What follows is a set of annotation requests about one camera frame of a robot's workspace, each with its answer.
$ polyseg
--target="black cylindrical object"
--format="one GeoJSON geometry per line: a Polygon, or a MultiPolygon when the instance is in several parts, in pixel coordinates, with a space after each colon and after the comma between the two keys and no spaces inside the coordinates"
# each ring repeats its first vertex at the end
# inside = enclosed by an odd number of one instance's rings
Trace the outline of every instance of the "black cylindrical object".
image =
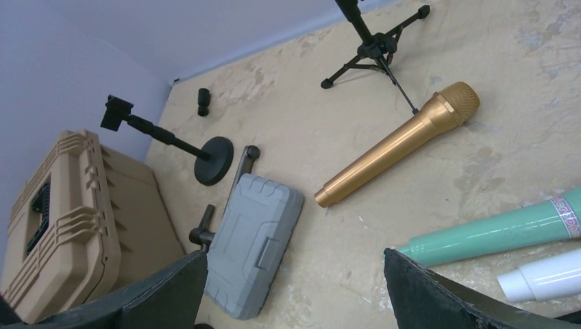
{"type": "Polygon", "coordinates": [[[205,117],[210,114],[208,106],[210,105],[210,91],[206,88],[198,90],[198,115],[205,117]]]}
{"type": "Polygon", "coordinates": [[[173,146],[177,147],[178,149],[181,149],[182,151],[186,151],[189,154],[192,154],[204,161],[208,161],[211,157],[211,155],[208,152],[204,152],[203,150],[194,147],[184,141],[182,141],[179,138],[174,138],[172,143],[173,146]]]}
{"type": "Polygon", "coordinates": [[[357,7],[357,0],[335,0],[337,5],[343,12],[345,18],[355,27],[357,34],[363,41],[364,45],[370,45],[373,43],[373,35],[369,31],[369,28],[361,18],[361,11],[357,7]]]}

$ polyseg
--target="round weighted base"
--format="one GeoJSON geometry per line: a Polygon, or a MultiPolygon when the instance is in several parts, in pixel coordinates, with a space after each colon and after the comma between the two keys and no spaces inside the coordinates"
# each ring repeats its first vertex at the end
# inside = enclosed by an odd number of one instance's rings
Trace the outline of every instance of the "round weighted base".
{"type": "Polygon", "coordinates": [[[209,153],[210,159],[208,161],[196,159],[194,175],[201,184],[212,186],[220,182],[230,169],[234,146],[230,139],[218,136],[206,142],[201,150],[209,153]]]}

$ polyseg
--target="green tube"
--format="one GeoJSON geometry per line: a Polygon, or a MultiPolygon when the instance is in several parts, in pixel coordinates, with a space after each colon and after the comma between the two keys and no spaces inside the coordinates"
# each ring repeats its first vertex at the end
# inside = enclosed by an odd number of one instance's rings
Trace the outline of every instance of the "green tube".
{"type": "Polygon", "coordinates": [[[525,208],[437,232],[416,236],[397,250],[424,266],[433,266],[578,238],[581,187],[525,208]]]}

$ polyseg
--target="white cylinder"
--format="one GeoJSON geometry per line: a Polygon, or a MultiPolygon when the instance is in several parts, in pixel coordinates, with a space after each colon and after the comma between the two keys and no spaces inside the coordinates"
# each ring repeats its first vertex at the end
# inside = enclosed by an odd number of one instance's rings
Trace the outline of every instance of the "white cylinder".
{"type": "Polygon", "coordinates": [[[581,249],[538,260],[497,277],[511,302],[550,300],[581,293],[581,249]]]}

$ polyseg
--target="gray plastic case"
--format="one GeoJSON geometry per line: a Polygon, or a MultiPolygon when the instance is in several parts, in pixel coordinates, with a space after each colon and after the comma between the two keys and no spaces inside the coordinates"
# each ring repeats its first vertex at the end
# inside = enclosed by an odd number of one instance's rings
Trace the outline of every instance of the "gray plastic case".
{"type": "Polygon", "coordinates": [[[234,319],[258,316],[301,213],[293,188],[244,174],[208,251],[205,293],[234,319]]]}

